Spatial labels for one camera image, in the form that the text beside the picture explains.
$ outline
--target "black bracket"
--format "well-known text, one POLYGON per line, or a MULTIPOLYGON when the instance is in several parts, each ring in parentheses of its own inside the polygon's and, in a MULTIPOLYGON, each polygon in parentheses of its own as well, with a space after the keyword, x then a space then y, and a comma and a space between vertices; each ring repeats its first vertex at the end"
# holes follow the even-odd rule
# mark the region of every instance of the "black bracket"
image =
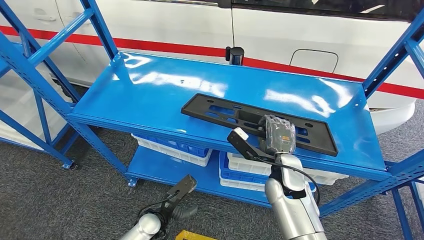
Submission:
POLYGON ((284 114, 240 102, 225 100, 201 93, 194 95, 182 108, 181 113, 214 124, 265 138, 265 131, 258 123, 264 115, 275 115, 296 126, 296 146, 317 153, 336 156, 338 150, 326 122, 284 114))

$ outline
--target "plastic crate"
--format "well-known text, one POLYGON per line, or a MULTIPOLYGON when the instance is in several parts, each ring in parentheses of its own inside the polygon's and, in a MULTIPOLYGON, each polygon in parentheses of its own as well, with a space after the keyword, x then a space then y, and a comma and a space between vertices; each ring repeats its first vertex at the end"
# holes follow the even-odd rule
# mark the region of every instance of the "plastic crate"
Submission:
MULTIPOLYGON (((225 187, 264 192, 268 176, 229 169, 227 153, 221 151, 219 153, 219 179, 220 184, 225 187)), ((309 186, 312 192, 315 192, 314 184, 309 183, 309 186)))
MULTIPOLYGON (((228 168, 231 170, 264 176, 269 176, 271 174, 271 165, 267 163, 247 160, 240 154, 230 152, 227 154, 227 157, 228 168)), ((349 177, 345 174, 310 168, 304 168, 303 171, 311 176, 316 183, 322 185, 333 185, 336 180, 349 177)))
POLYGON ((138 145, 142 147, 152 149, 202 167, 206 167, 212 153, 212 149, 209 148, 191 146, 140 134, 134 135, 131 133, 131 136, 133 136, 137 140, 138 145))

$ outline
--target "lower shelf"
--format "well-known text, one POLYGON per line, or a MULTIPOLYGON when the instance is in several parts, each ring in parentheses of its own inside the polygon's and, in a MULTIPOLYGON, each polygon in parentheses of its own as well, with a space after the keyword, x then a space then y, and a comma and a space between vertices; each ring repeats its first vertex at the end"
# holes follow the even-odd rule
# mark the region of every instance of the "lower shelf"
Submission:
POLYGON ((219 151, 216 150, 212 152, 207 166, 198 166, 139 146, 126 174, 168 185, 175 185, 184 176, 190 174, 197 181, 196 191, 263 207, 271 207, 265 192, 220 185, 219 151))

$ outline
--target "shelf board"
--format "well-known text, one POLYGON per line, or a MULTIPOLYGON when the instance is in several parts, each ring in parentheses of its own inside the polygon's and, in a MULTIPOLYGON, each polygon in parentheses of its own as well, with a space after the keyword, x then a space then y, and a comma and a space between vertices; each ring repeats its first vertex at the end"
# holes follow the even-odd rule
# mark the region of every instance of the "shelf board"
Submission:
POLYGON ((196 191, 263 207, 271 207, 262 191, 220 185, 219 151, 216 150, 212 152, 207 166, 198 166, 139 146, 126 174, 167 185, 175 185, 187 174, 190 174, 197 181, 196 191))
MULTIPOLYGON (((119 52, 69 117, 236 153, 227 142, 230 128, 181 114, 181 107, 196 93, 326 122, 338 155, 298 147, 294 154, 306 168, 372 180, 390 176, 358 82, 119 52)), ((256 137, 249 140, 257 145, 256 137)))

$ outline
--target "white car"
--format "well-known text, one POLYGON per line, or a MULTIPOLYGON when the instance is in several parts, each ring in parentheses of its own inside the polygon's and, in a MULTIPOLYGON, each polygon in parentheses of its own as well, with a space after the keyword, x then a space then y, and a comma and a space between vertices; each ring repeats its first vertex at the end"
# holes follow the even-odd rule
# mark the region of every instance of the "white car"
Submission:
MULTIPOLYGON (((79 0, 6 2, 41 44, 83 11, 79 0)), ((120 50, 226 63, 225 47, 238 46, 247 66, 343 79, 368 76, 409 26, 419 2, 97 0, 120 50)), ((4 18, 0 31, 19 41, 4 18)), ((75 84, 90 86, 109 63, 96 36, 88 21, 50 55, 75 84)), ((414 114, 420 96, 399 86, 424 88, 409 57, 386 83, 385 92, 368 100, 378 134, 414 114)))

